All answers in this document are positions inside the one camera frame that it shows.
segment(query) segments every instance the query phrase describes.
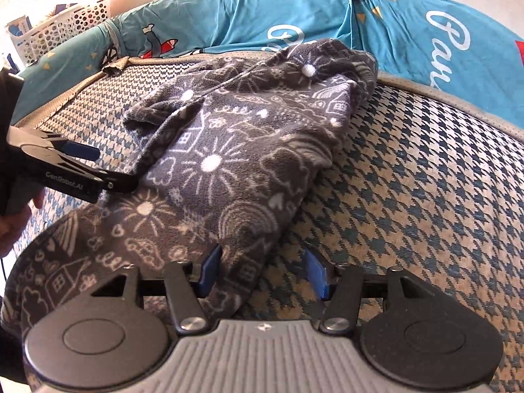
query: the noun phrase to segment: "metal screw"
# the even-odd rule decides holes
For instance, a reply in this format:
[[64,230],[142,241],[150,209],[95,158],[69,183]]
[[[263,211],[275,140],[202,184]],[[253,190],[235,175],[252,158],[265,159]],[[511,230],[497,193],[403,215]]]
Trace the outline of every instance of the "metal screw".
[[186,317],[184,320],[182,320],[182,323],[180,324],[180,328],[186,331],[200,331],[201,329],[205,328],[208,325],[206,320],[203,317],[199,316],[192,316],[192,317]]
[[324,321],[324,328],[334,332],[344,331],[349,328],[349,321],[343,317],[331,317]]
[[260,329],[261,331],[266,332],[266,331],[269,331],[271,328],[273,328],[273,325],[268,324],[267,322],[264,322],[264,323],[257,325],[257,328]]

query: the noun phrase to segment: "human hand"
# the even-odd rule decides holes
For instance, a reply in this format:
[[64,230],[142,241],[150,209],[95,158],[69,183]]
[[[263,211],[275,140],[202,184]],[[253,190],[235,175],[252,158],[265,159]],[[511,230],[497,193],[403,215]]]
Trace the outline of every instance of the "human hand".
[[[44,206],[45,192],[42,189],[33,198],[33,203],[40,210]],[[24,231],[27,222],[31,218],[31,208],[26,205],[18,214],[11,216],[0,216],[0,257],[5,257],[12,250],[12,246],[18,241]]]

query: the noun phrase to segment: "cartoon character print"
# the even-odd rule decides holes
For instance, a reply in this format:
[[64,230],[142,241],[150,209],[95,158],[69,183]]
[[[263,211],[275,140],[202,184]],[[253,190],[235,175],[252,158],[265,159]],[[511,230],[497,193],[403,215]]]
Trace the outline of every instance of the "cartoon character print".
[[154,23],[150,23],[145,28],[142,28],[144,35],[146,36],[149,44],[151,44],[151,50],[140,56],[142,59],[151,59],[153,57],[160,57],[164,53],[173,50],[178,43],[177,39],[170,39],[161,43],[156,34],[153,32]]

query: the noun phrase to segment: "white plastic basket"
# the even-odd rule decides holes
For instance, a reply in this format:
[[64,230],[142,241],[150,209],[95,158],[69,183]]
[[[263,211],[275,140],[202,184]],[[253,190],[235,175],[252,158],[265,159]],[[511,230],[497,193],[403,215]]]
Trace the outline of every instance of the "white plastic basket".
[[64,41],[109,19],[109,0],[96,0],[89,6],[69,7],[29,32],[14,36],[7,32],[16,52],[27,66]]

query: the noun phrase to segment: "gray ribbed panel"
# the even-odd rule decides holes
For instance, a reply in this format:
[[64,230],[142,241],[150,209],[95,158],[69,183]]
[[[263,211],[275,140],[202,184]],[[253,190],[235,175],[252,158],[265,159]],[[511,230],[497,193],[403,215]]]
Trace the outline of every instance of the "gray ribbed panel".
[[[55,390],[43,386],[39,393]],[[222,321],[180,340],[166,363],[121,393],[408,393],[371,369],[347,338],[309,321]],[[489,393],[481,386],[468,393]]]

